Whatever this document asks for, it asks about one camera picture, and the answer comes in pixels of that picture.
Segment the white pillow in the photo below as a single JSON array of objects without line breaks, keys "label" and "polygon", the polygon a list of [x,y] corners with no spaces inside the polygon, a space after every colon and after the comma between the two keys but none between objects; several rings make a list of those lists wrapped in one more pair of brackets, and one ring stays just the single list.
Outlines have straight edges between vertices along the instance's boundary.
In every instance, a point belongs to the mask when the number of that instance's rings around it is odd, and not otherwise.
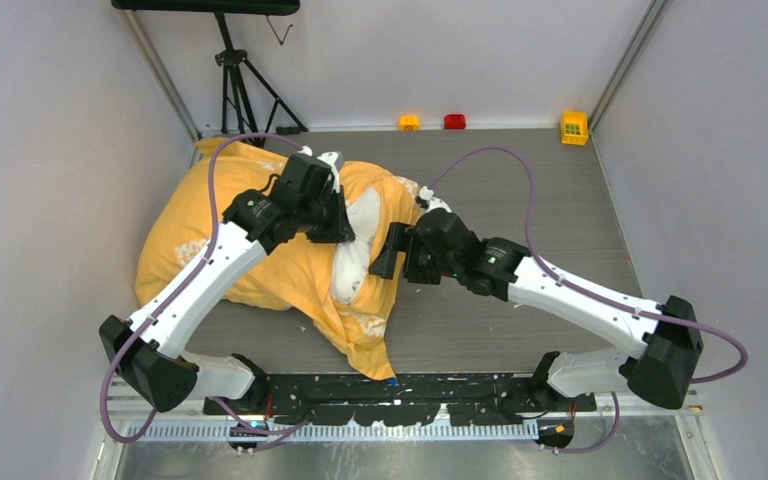
[{"label": "white pillow", "polygon": [[355,238],[337,245],[330,287],[332,298],[340,304],[350,305],[355,301],[368,275],[380,211],[381,197],[374,187],[368,187],[347,207]]}]

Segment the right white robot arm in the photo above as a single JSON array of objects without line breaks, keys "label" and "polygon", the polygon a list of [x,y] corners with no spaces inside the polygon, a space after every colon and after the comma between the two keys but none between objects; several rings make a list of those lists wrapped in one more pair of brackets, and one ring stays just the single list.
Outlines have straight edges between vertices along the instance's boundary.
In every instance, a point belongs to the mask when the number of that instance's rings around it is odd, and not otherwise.
[{"label": "right white robot arm", "polygon": [[538,409],[556,410],[580,395],[631,392],[677,410],[703,349],[688,326],[695,319],[688,301],[672,296],[659,305],[627,297],[540,262],[526,246],[481,239],[442,207],[414,225],[391,223],[369,272],[383,279],[401,274],[417,284],[453,278],[473,294],[538,308],[610,343],[599,351],[546,353],[527,385]]}]

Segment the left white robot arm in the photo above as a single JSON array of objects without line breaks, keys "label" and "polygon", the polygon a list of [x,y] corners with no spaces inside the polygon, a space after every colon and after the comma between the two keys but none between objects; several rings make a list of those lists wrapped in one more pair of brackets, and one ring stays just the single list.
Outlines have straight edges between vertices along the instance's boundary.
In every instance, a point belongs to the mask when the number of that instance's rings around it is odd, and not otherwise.
[{"label": "left white robot arm", "polygon": [[168,412],[190,398],[227,398],[244,414],[258,412],[267,398],[252,364],[241,356],[193,354],[185,347],[206,315],[231,287],[282,243],[303,233],[314,243],[350,241],[338,152],[291,155],[270,189],[239,193],[215,222],[208,243],[144,307],[99,327],[119,375],[151,407]]}]

